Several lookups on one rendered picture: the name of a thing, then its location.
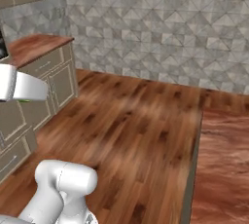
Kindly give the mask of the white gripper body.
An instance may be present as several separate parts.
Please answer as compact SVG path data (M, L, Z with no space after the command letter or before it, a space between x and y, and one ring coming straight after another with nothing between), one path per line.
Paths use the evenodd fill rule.
M48 96L48 85L45 81L18 72L13 99L16 100L46 100Z

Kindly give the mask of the beige drawer front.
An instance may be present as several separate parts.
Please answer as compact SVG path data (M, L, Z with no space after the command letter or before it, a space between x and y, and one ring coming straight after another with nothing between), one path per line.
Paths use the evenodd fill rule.
M50 67L45 67L42 70L35 71L39 66L45 64L46 62L51 61ZM41 77L42 75L48 73L49 71L56 68L63 62L62 57L62 49L56 49L45 56L41 56L36 60L32 61L31 63L23 66L20 71L26 74L32 75L34 77Z
M10 176L24 161L36 150L37 140L35 135L22 136L12 147L0 155L0 169L7 164L14 155L18 157L0 173L0 184Z

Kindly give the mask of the beige base cupboard door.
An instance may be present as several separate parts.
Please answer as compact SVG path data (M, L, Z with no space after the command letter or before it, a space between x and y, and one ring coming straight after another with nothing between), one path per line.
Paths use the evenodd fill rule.
M46 101L29 101L20 104L25 120L37 131L53 117L53 105Z
M52 71L49 77L53 78L55 88L55 112L59 112L75 97L75 80L72 64L67 62Z
M13 143L27 127L17 101L0 102L0 152Z

